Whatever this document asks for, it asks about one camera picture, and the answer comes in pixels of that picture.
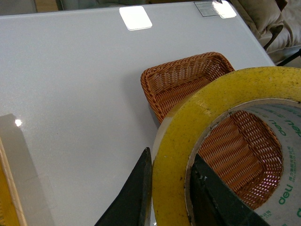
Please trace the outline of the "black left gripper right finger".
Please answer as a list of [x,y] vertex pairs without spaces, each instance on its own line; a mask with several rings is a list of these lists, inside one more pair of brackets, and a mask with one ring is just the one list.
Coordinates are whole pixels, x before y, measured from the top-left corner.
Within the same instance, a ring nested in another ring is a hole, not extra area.
[[196,226],[267,226],[197,155],[190,173],[190,200]]

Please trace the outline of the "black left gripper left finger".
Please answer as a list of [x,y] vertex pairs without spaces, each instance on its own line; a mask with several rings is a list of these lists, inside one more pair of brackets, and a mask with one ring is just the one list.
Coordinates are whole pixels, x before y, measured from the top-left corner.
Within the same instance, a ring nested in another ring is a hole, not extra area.
[[151,224],[152,161],[146,147],[120,193],[96,222],[97,226],[149,226]]

